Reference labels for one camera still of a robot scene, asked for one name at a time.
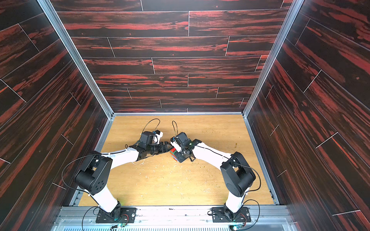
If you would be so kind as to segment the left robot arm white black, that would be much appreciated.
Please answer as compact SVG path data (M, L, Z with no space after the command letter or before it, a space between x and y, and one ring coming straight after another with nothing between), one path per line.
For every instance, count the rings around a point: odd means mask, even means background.
M74 178L75 183L89 193L108 216L118 220L120 202L113 197L107 183L112 169L121 165L136 162L147 158L169 152L173 146L167 141L160 141L163 133L145 131L140 139L128 148L110 153L99 153L93 151L83 161L81 168Z

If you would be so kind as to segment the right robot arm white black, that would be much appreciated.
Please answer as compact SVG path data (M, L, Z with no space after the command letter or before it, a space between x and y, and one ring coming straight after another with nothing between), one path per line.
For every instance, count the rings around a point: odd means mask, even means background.
M171 145L176 150L173 157L178 162L181 163L188 158L191 160L199 159L220 170L229 191L224 208L234 214L239 212L245 196L256 180L254 170L241 153L221 152L200 140L191 141L183 132L171 138Z

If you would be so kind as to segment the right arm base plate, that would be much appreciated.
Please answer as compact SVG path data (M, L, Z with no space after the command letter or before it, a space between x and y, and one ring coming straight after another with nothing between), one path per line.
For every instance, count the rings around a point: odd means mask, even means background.
M251 222L249 209L247 207L241 207L235 213L228 209L226 206L212 207L207 214L212 217L214 223Z

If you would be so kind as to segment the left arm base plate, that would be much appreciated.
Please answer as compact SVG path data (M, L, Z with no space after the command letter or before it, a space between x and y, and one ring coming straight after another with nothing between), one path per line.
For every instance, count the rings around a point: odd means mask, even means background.
M108 213L104 210L99 210L96 218L96 223L98 224L128 224L134 223L136 218L137 208L133 207L121 207L120 209L114 209L112 212Z

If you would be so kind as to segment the aluminium front rail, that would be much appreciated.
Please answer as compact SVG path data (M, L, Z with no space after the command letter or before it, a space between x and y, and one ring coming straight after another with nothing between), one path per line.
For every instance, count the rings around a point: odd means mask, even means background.
M98 210L63 207L53 231L296 231L285 206L245 205L237 221L219 218L221 206L138 206L118 223L97 223Z

